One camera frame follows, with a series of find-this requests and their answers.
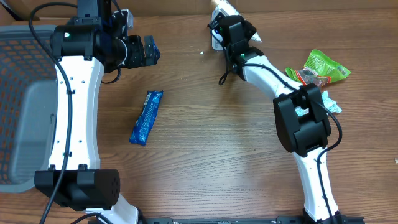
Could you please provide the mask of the blue snack bar wrapper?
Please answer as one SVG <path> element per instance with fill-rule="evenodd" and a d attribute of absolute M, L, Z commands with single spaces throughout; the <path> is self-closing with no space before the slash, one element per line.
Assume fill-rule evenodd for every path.
<path fill-rule="evenodd" d="M 132 130 L 129 142 L 145 146 L 149 133 L 155 123 L 163 91 L 148 91 L 142 113 L 138 117 Z"/>

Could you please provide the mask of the green snack bag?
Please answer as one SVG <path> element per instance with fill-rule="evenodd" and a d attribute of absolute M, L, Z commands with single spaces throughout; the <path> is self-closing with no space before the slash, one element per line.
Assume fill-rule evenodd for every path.
<path fill-rule="evenodd" d="M 286 68 L 289 78 L 303 85 L 314 83 L 318 87 L 347 78 L 351 71 L 332 60 L 318 49 L 313 49 L 303 69 Z"/>

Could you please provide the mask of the teal wipes packet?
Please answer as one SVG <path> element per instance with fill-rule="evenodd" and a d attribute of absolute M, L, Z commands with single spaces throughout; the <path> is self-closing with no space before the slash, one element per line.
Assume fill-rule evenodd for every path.
<path fill-rule="evenodd" d="M 341 113 L 343 110 L 338 106 L 337 102 L 332 100 L 329 97 L 328 91 L 324 91 L 322 93 L 322 100 L 324 102 L 324 106 L 331 111 L 332 113 Z M 296 107 L 295 112 L 298 116 L 304 116 L 309 114 L 309 109 L 302 109 L 301 107 Z"/>

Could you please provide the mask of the white tube gold cap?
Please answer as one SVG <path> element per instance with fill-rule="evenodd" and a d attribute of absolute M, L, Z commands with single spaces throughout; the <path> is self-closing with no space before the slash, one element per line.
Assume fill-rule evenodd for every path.
<path fill-rule="evenodd" d="M 241 23 L 246 38 L 251 38 L 255 42 L 262 42 L 255 27 L 245 20 L 245 18 L 227 1 L 211 0 L 214 10 L 211 18 L 219 23 L 219 33 L 225 33 L 228 26 Z"/>

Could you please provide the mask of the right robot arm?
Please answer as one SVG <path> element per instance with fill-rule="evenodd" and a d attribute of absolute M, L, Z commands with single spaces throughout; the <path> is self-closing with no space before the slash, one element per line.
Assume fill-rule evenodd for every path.
<path fill-rule="evenodd" d="M 343 215 L 333 198 L 327 153 L 340 143 L 328 143 L 330 121 L 337 118 L 324 105 L 319 87 L 291 80 L 262 51 L 251 47 L 249 40 L 256 28 L 242 16 L 219 12 L 208 28 L 224 52 L 226 71 L 256 86 L 273 101 L 277 136 L 284 149 L 293 154 L 302 182 L 301 222 L 364 223 L 362 217 Z"/>

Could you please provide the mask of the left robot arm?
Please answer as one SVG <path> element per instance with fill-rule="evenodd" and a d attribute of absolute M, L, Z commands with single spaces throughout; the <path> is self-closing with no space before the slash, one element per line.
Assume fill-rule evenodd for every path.
<path fill-rule="evenodd" d="M 129 35 L 133 16 L 116 1 L 78 1 L 77 15 L 42 44 L 57 73 L 57 115 L 48 167 L 34 185 L 57 204 L 92 223 L 144 223 L 121 194 L 116 169 L 102 169 L 98 152 L 98 97 L 103 76 L 155 65 L 160 51 L 151 35 Z"/>

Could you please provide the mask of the white barcode scanner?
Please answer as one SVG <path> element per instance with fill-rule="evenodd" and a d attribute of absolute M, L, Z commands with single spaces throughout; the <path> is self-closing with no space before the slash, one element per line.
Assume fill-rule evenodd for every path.
<path fill-rule="evenodd" d="M 211 46 L 214 50 L 223 50 L 222 41 L 223 38 L 220 34 L 220 27 L 216 24 L 222 17 L 225 17 L 226 13 L 223 9 L 216 7 L 212 12 L 211 17 Z"/>

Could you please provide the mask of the grey plastic mesh basket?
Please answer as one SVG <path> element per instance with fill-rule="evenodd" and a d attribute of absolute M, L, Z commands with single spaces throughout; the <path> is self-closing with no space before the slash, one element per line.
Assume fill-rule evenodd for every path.
<path fill-rule="evenodd" d="M 1 27 L 1 192 L 34 187 L 49 164 L 57 113 L 55 65 L 28 26 Z"/>

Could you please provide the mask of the cardboard back panel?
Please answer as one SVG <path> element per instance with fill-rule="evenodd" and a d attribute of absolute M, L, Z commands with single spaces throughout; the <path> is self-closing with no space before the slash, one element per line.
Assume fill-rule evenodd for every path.
<path fill-rule="evenodd" d="M 27 19 L 33 8 L 48 2 L 77 1 L 4 1 L 18 16 Z M 322 11 L 339 9 L 397 8 L 397 0 L 232 0 L 228 1 L 240 13 L 277 11 Z M 211 14 L 211 1 L 207 0 L 117 0 L 121 9 L 128 8 L 135 16 L 179 16 Z M 40 11 L 38 17 L 66 18 L 75 14 L 69 7 L 51 7 Z"/>

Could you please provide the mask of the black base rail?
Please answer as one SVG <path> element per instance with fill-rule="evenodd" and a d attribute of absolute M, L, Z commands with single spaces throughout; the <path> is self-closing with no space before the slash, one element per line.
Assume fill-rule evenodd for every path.
<path fill-rule="evenodd" d="M 304 223 L 324 223 L 324 224 L 365 224 L 363 217 L 347 217 L 337 215 L 333 221 L 310 221 L 306 216 L 278 216 L 276 218 L 265 219 L 172 219 L 172 218 L 145 218 L 146 224 L 304 224 Z"/>

